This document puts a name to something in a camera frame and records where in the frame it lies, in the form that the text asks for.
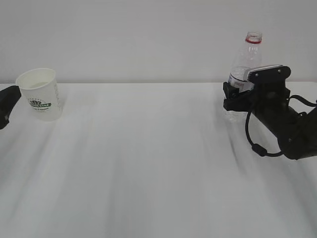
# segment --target white table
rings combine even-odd
[[[288,87],[317,98],[316,83]],[[223,118],[222,84],[59,90],[59,120],[35,119],[21,98],[0,131],[1,238],[317,237],[317,158],[257,156]],[[278,151],[255,118],[250,128]]]

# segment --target plastic bottle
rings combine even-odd
[[[238,51],[232,64],[228,83],[239,88],[239,92],[251,90],[253,83],[243,80],[244,72],[247,69],[261,66],[262,54],[261,45],[262,33],[248,32],[245,43]],[[230,121],[243,121],[246,118],[246,112],[225,111],[226,118]]]

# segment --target black object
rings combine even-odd
[[[18,86],[10,86],[0,91],[0,130],[9,123],[9,117],[21,93]]]
[[[285,155],[291,160],[317,155],[317,104],[301,96],[290,97],[285,86],[289,77],[289,67],[281,66],[274,72],[259,71],[257,77],[251,75],[253,90],[239,93],[239,89],[228,83],[223,84],[226,99],[223,106],[227,111],[248,112],[245,129],[253,151],[260,156],[277,157]],[[315,107],[310,113],[297,113],[289,106],[290,99],[297,99],[307,106]],[[278,153],[268,153],[262,146],[255,144],[249,135],[249,120],[254,114],[276,137],[281,149]]]

